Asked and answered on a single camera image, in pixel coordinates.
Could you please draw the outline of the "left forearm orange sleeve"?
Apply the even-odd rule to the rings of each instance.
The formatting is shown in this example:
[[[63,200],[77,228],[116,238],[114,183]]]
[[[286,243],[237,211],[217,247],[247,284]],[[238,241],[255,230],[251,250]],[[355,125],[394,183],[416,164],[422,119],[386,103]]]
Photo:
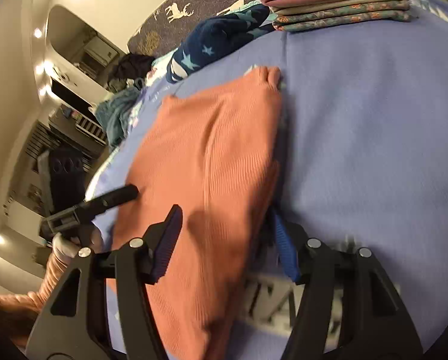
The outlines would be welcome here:
[[[69,262],[69,258],[59,258],[53,253],[38,291],[0,295],[0,332],[16,346],[27,345],[33,325]]]

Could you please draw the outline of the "left white gloved hand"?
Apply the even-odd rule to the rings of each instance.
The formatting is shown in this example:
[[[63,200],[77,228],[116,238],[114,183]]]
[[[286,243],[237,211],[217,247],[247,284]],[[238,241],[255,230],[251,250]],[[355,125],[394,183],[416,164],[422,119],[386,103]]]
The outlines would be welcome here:
[[[101,253],[103,251],[103,239],[98,228],[91,223],[86,225],[84,229],[90,232],[90,248],[97,254]],[[81,248],[81,242],[76,237],[69,240],[60,232],[53,237],[53,254],[64,265],[68,265]]]

